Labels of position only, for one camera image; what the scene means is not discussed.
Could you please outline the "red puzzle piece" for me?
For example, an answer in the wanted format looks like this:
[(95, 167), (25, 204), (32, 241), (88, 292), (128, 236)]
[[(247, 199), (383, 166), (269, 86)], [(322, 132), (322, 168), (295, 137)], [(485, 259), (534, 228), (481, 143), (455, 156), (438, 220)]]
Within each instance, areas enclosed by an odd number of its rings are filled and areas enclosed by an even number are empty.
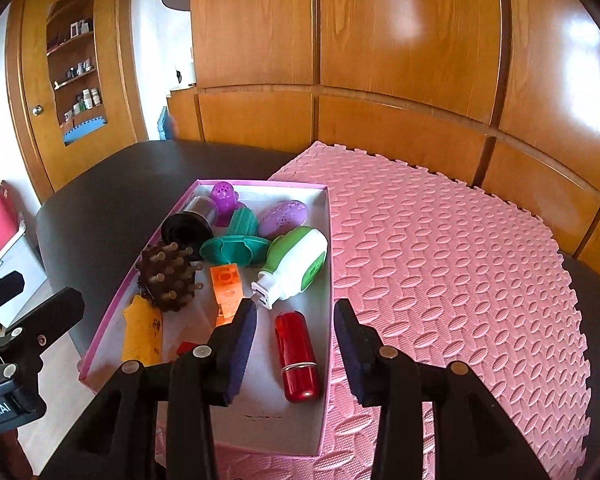
[(176, 354), (178, 356), (184, 356), (184, 354), (192, 352), (196, 347), (197, 344), (194, 342), (183, 341), (176, 349)]

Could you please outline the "orange building block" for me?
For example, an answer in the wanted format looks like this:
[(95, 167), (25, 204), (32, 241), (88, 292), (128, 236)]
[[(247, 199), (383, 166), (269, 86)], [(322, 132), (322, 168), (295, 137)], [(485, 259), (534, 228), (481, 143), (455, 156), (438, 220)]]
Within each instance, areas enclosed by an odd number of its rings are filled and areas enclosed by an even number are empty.
[(210, 276), (214, 299), (218, 305), (215, 326), (219, 327), (233, 321), (244, 296), (242, 279), (235, 263), (212, 266)]

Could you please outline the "red cylinder bottle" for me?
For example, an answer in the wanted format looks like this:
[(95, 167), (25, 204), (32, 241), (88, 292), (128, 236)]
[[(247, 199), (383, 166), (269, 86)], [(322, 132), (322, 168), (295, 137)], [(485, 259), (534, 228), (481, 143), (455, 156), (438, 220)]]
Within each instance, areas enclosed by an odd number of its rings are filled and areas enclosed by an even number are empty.
[(321, 379), (304, 315), (299, 311), (277, 315), (275, 338), (286, 400), (290, 403), (317, 400), (321, 395)]

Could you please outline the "yellow plastic piece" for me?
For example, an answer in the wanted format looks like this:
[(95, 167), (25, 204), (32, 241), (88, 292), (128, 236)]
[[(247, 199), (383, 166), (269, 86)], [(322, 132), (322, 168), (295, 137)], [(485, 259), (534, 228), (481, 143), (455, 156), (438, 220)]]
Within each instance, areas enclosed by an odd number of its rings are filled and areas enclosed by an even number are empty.
[(143, 366), (162, 363), (162, 312), (148, 299), (135, 295), (123, 310), (125, 330), (121, 359), (135, 360)]

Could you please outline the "dark brown massage brush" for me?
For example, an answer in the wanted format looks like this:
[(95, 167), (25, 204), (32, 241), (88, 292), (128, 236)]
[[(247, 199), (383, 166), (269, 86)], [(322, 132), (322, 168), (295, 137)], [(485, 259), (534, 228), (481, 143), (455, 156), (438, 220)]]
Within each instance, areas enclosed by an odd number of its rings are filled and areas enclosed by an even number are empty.
[(197, 281), (202, 265), (193, 248), (178, 243), (147, 246), (135, 263), (140, 294), (161, 312), (188, 306), (204, 285)]

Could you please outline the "teal plastic cup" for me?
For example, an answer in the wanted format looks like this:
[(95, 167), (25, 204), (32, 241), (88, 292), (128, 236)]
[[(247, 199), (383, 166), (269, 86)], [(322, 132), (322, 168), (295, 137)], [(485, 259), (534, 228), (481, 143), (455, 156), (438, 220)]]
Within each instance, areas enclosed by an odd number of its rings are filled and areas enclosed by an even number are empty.
[(258, 266), (265, 262), (270, 245), (267, 238), (258, 234), (256, 215), (242, 207), (233, 212), (226, 232), (204, 242), (199, 253), (212, 266)]

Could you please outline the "green white plug device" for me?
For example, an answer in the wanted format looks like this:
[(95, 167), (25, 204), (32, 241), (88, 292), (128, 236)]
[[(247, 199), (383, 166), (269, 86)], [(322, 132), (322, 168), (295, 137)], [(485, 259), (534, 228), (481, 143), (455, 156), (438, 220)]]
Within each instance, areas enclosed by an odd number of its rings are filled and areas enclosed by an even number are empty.
[(276, 237), (251, 283), (252, 299), (271, 310), (276, 301), (304, 292), (321, 272), (327, 248), (326, 236), (310, 226), (298, 226)]

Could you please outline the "black rimmed clear jar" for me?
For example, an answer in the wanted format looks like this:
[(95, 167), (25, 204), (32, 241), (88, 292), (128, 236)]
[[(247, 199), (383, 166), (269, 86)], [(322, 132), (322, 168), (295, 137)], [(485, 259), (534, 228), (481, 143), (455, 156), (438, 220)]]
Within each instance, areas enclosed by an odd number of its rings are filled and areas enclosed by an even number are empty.
[(180, 249), (190, 248), (192, 258), (200, 260), (200, 248), (212, 239), (212, 226), (218, 214), (218, 207), (211, 198), (194, 196), (182, 211), (170, 214), (162, 222), (161, 239), (167, 245), (175, 243)]

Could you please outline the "purple perforated dome toy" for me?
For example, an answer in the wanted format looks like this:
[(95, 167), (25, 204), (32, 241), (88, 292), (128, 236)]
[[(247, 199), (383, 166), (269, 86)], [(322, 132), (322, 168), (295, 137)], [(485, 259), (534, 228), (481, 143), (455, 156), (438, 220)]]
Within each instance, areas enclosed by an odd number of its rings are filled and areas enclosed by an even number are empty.
[(225, 228), (230, 224), (230, 219), (233, 217), (235, 210), (245, 207), (239, 200), (239, 194), (235, 191), (234, 186), (227, 181), (215, 183), (210, 198), (218, 210), (215, 224), (221, 228)]

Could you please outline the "purple oval case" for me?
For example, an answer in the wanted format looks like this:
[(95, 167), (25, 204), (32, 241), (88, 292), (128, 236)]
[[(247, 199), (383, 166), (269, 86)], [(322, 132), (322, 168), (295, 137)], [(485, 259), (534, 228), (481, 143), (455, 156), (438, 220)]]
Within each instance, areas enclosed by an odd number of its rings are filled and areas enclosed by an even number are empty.
[(265, 211), (259, 221), (258, 235), (275, 240), (276, 237), (303, 226), (308, 214), (308, 206), (300, 200), (283, 200)]

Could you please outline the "white storage box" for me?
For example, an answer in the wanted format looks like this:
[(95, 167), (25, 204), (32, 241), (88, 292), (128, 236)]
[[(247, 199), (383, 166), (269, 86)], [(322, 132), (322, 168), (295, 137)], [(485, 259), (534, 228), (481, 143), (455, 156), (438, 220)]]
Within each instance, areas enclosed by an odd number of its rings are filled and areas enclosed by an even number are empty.
[(20, 311), (46, 280), (42, 263), (24, 235), (14, 237), (0, 251), (0, 281), (14, 273), (20, 278), (10, 278), (6, 284), (16, 284), (18, 294), (7, 300), (4, 295), (1, 296), (0, 326), (4, 328), (18, 318)]

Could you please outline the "pink foam puzzle mat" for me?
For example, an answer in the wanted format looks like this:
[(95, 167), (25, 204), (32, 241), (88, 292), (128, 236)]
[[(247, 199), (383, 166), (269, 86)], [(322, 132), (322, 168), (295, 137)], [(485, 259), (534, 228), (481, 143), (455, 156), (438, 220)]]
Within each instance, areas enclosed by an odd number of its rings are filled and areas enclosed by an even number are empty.
[(194, 179), (324, 184), (332, 286), (413, 359), (469, 364), (554, 479), (572, 479), (590, 430), (577, 295), (538, 218), (441, 174), (315, 143), (296, 158), (204, 156)]

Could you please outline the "wooden door with shelves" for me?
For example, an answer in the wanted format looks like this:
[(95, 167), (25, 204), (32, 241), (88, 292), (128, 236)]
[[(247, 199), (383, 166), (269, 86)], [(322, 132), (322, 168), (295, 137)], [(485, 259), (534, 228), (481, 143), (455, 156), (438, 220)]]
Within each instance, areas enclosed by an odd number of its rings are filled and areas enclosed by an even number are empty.
[(7, 94), (39, 200), (147, 140), (131, 18), (131, 0), (12, 0)]

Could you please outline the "blue foam mat piece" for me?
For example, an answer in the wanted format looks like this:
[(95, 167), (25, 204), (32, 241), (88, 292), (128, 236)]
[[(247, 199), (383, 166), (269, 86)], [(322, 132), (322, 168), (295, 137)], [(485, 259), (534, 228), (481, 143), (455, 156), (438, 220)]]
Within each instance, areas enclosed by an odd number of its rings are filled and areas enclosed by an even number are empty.
[(157, 122), (157, 128), (159, 133), (159, 139), (161, 141), (173, 140), (174, 139), (174, 125), (172, 117), (166, 106), (162, 108), (160, 116)]

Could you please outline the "wooden wall cabinet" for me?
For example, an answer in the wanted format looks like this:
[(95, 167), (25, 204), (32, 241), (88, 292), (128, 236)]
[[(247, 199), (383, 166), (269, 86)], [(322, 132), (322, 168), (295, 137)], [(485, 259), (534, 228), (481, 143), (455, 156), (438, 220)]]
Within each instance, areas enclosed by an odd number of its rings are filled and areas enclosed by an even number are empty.
[(180, 138), (341, 144), (541, 217), (600, 274), (600, 14), (590, 0), (190, 0)]

